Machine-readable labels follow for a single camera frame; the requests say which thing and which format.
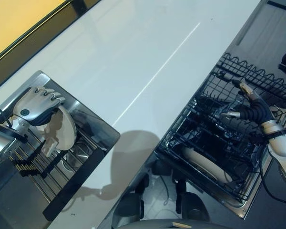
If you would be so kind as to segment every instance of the robotic hand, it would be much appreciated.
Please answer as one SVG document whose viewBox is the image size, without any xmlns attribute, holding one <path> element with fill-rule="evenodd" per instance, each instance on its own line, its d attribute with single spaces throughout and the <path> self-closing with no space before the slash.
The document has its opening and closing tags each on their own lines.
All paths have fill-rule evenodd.
<svg viewBox="0 0 286 229">
<path fill-rule="evenodd" d="M 30 125 L 47 124 L 55 109 L 65 98 L 53 89 L 34 87 L 16 103 L 13 115 L 9 118 L 12 128 L 7 122 L 0 124 L 0 163 L 8 158 L 21 144 L 26 143 L 26 132 Z"/>
<path fill-rule="evenodd" d="M 250 108 L 222 113 L 223 116 L 254 121 L 260 125 L 268 139 L 270 155 L 279 163 L 281 174 L 286 180 L 286 131 L 274 118 L 267 103 L 246 83 L 232 80 L 235 87 L 242 90 L 250 102 Z"/>
</svg>

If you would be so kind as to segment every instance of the dishwasher rack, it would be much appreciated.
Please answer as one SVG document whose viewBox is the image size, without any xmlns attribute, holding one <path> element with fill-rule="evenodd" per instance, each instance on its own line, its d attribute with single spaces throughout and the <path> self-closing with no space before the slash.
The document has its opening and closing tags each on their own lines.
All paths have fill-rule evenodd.
<svg viewBox="0 0 286 229">
<path fill-rule="evenodd" d="M 212 196 L 216 196 L 216 188 L 221 195 L 217 197 L 218 200 L 228 197 L 241 205 L 249 199 L 259 178 L 258 156 L 265 150 L 265 145 L 258 144 L 257 139 L 262 133 L 256 123 L 220 115 L 249 106 L 239 89 L 230 82 L 233 79 L 246 81 L 286 127 L 284 80 L 225 53 L 155 152 L 161 159 L 186 173 L 189 180 Z M 220 183 L 203 169 L 189 163 L 182 154 L 185 147 L 193 148 L 217 164 L 233 181 Z"/>
<path fill-rule="evenodd" d="M 35 128 L 28 130 L 28 142 L 18 147 L 10 160 L 23 177 L 29 177 L 49 203 L 43 211 L 53 221 L 75 192 L 105 157 L 103 151 L 78 125 L 76 142 L 67 151 L 55 150 L 46 157 L 45 142 Z"/>
</svg>

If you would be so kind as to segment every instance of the stainless steel sink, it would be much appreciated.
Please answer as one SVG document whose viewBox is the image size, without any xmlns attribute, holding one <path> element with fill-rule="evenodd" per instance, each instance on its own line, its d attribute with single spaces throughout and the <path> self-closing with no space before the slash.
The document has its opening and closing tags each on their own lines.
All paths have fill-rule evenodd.
<svg viewBox="0 0 286 229">
<path fill-rule="evenodd" d="M 29 87 L 41 85 L 66 98 L 63 106 L 76 123 L 77 141 L 71 150 L 56 151 L 46 158 L 38 152 L 44 139 L 36 127 L 30 127 L 29 143 L 15 151 L 14 164 L 7 160 L 0 165 L 0 228 L 46 228 L 120 137 L 116 130 L 41 71 L 1 105 L 6 115 L 11 115 L 13 105 Z M 39 174 L 23 177 L 15 161 L 22 163 L 21 160 L 30 158 Z"/>
</svg>

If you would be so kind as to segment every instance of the white countertop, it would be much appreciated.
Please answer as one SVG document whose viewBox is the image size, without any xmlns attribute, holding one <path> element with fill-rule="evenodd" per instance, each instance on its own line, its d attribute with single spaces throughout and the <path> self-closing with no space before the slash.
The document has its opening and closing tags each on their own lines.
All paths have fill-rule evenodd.
<svg viewBox="0 0 286 229">
<path fill-rule="evenodd" d="M 121 138 L 49 228 L 97 227 L 259 0 L 102 0 L 0 87 L 42 70 Z"/>
</svg>

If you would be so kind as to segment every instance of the wire rack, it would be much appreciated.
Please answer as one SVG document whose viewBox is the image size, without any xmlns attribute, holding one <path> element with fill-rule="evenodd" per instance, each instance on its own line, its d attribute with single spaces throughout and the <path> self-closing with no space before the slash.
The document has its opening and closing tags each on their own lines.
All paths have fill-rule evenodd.
<svg viewBox="0 0 286 229">
<path fill-rule="evenodd" d="M 65 207 L 86 178 L 104 158 L 105 152 L 77 126 L 74 146 L 55 150 L 50 157 L 41 153 L 44 138 L 36 128 L 28 131 L 28 142 L 9 158 L 23 177 L 29 177 L 49 203 L 43 211 L 48 221 Z"/>
<path fill-rule="evenodd" d="M 257 124 L 245 120 L 228 119 L 220 114 L 249 106 L 230 80 L 246 81 L 269 104 L 276 119 L 286 127 L 286 83 L 266 74 L 246 61 L 225 53 L 207 79 L 195 93 L 156 152 L 163 152 L 203 175 L 223 192 L 242 202 L 251 194 L 258 173 L 257 146 L 254 139 L 261 134 Z M 183 156 L 188 147 L 202 154 L 228 173 L 232 182 L 223 184 L 209 176 L 203 169 L 189 163 Z"/>
</svg>

